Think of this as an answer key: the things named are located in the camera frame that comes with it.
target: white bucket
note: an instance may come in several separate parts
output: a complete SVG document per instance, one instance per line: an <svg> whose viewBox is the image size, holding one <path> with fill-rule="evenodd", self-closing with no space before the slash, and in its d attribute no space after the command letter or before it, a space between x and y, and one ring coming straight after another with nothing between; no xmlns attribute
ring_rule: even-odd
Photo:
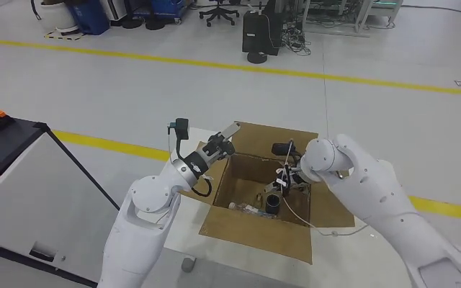
<svg viewBox="0 0 461 288"><path fill-rule="evenodd" d="M72 14L67 9L66 4L59 3L54 5L40 4L42 21L46 22L47 27L55 27L60 32L70 32L79 27L73 20Z"/></svg>

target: chair base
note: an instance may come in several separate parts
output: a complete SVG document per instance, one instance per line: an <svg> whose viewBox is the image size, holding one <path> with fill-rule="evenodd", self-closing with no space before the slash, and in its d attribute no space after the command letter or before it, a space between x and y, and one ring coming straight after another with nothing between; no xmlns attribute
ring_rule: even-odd
<svg viewBox="0 0 461 288"><path fill-rule="evenodd" d="M216 8L211 9L210 11L206 11L206 12L199 12L200 19L203 19L205 15L211 15L211 17L207 19L208 27L211 27L211 21L216 17L218 17L218 19L221 19L222 17L230 21L230 24L234 26L236 23L235 21L233 21L231 17L228 16L230 14L235 14L237 18L240 16L237 10L227 10L227 9L221 8L219 6L219 1L218 1L218 5L216 6Z"/></svg>
<svg viewBox="0 0 461 288"><path fill-rule="evenodd" d="M246 56L248 62L253 64L262 64L267 61L267 54L261 54L258 52L250 52Z"/></svg>

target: floor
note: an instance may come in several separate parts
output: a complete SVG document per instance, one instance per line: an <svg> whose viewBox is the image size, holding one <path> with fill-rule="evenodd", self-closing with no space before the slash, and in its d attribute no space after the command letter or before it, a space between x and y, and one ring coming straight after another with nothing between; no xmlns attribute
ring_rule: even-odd
<svg viewBox="0 0 461 288"><path fill-rule="evenodd" d="M456 0L405 4L461 9ZM262 67L458 89L454 80L461 80L461 37L455 27L461 25L461 14L402 8L395 24L393 30L370 31L371 38L309 34L312 55L281 50ZM241 52L241 26L239 18L235 27L215 22L208 28L198 12L189 12L182 25L155 32L113 28L99 37L50 40L43 37L48 30L34 18L29 1L0 6L0 41L248 65ZM162 150L168 149L166 123L176 117L188 117L191 126L208 130L240 120L324 137L345 133L391 162L408 194L461 204L459 94L2 44L0 67L1 109L56 130ZM118 202L133 180L163 166L110 151L69 148ZM461 245L459 219L425 216ZM189 282L196 283L189 287L234 287L239 279L248 279L248 287L281 286L207 263L196 274L183 275L178 266L182 256L167 252L171 256L163 255L161 262L166 268L159 270L166 273L159 273L169 275L163 278L168 283L160 287Z"/></svg>

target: black cylinder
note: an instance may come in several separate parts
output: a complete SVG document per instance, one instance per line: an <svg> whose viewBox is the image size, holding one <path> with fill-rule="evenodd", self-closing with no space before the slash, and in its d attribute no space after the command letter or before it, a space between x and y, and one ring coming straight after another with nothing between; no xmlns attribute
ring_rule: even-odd
<svg viewBox="0 0 461 288"><path fill-rule="evenodd" d="M279 214L280 211L280 197L276 194L270 194L266 198L266 212L269 214Z"/></svg>

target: blue bin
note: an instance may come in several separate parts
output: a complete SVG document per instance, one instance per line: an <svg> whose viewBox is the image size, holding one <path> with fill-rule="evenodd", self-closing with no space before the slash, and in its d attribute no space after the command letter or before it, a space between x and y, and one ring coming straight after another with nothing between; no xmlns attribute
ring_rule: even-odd
<svg viewBox="0 0 461 288"><path fill-rule="evenodd" d="M100 35L109 29L109 20L99 0L68 0L66 3L83 33Z"/></svg>

